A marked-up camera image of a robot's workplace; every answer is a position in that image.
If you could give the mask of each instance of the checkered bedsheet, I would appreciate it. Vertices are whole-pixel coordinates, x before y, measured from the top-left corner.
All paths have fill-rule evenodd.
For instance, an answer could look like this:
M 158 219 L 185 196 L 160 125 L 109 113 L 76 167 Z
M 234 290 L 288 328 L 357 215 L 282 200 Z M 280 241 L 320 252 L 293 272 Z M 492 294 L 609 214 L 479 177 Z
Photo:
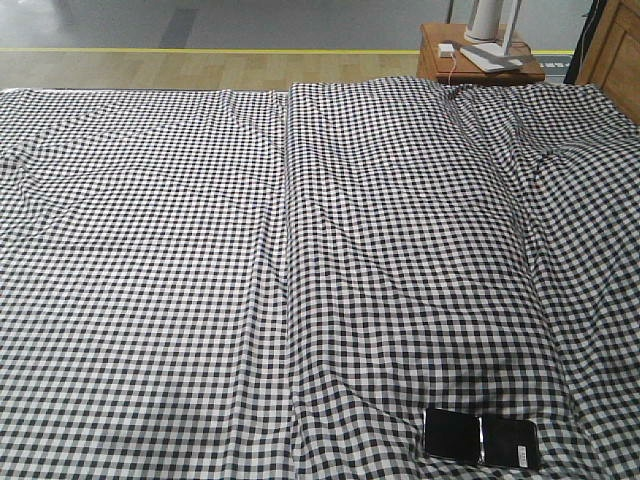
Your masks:
M 592 87 L 12 90 L 0 135 L 0 476 L 640 468 L 640 139 Z M 428 406 L 542 470 L 427 456 Z

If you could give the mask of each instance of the charging cable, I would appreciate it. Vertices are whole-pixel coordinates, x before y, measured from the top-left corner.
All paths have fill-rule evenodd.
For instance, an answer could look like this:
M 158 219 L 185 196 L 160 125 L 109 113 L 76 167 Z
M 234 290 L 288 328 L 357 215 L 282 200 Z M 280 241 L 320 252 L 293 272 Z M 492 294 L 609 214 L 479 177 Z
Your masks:
M 453 60 L 453 66 L 451 67 L 451 70 L 449 71 L 449 77 L 447 78 L 447 84 L 449 86 L 451 86 L 451 75 L 453 75 L 453 72 L 455 72 L 456 67 L 458 66 L 458 57 L 456 56 L 456 52 L 453 52 L 453 56 L 451 57 L 451 59 Z

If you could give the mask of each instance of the wooden nightstand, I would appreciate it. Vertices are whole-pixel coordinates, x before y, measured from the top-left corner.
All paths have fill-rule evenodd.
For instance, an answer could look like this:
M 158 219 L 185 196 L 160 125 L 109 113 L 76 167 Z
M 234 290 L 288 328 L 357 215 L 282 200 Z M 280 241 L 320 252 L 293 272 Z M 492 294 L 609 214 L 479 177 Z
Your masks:
M 461 83 L 477 83 L 480 85 L 525 85 L 527 83 L 542 82 L 544 71 L 536 60 L 525 64 L 520 70 L 502 73 L 485 73 L 471 63 L 458 49 L 460 46 L 470 45 L 464 39 L 464 24 L 425 23 L 420 27 L 422 31 L 422 45 L 418 60 L 420 78 L 428 78 L 439 83 L 448 83 L 449 72 L 453 67 L 453 59 L 438 56 L 438 44 L 451 42 L 456 47 L 456 69 L 451 74 L 451 85 Z M 516 47 L 511 51 L 518 55 L 530 54 L 525 45 L 518 45 L 521 40 L 514 37 Z

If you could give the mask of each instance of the wrinkled sheet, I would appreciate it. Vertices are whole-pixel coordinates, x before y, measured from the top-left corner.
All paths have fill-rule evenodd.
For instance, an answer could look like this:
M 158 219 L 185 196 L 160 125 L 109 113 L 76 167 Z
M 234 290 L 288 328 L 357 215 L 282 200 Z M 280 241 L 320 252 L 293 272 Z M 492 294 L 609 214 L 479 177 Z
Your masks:
M 0 95 L 8 478 L 519 478 L 422 412 L 640 467 L 637 127 L 593 87 Z

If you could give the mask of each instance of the wooden headboard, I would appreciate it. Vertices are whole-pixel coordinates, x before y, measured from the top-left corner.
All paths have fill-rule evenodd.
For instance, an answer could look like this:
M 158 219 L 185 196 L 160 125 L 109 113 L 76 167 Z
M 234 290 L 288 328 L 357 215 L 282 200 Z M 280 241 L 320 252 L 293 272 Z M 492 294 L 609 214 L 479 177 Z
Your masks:
M 609 0 L 578 75 L 640 123 L 640 0 Z

